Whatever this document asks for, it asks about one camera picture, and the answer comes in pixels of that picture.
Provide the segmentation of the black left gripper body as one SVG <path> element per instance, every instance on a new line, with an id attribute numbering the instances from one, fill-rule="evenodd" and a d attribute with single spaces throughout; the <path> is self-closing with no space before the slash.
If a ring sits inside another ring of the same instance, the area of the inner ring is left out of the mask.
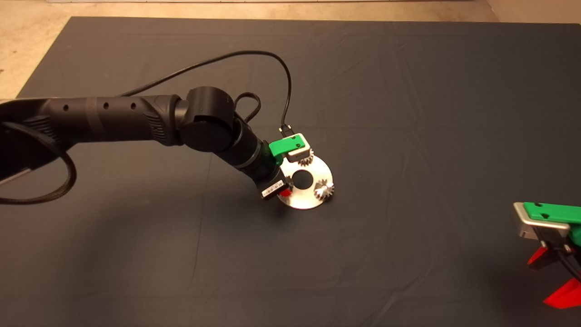
<path id="1" fill-rule="evenodd" d="M 272 157 L 258 157 L 253 161 L 249 166 L 249 177 L 264 200 L 278 196 L 289 189 L 291 183 Z"/>

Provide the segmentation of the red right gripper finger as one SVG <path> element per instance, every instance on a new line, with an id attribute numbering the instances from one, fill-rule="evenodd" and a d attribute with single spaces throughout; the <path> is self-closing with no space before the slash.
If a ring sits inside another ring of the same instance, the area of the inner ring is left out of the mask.
<path id="1" fill-rule="evenodd" d="M 575 279 L 560 286 L 544 299 L 544 304 L 558 310 L 581 306 L 581 284 Z"/>
<path id="2" fill-rule="evenodd" d="M 547 253 L 546 247 L 539 247 L 528 259 L 527 265 L 528 266 L 544 266 L 545 265 L 545 256 Z"/>

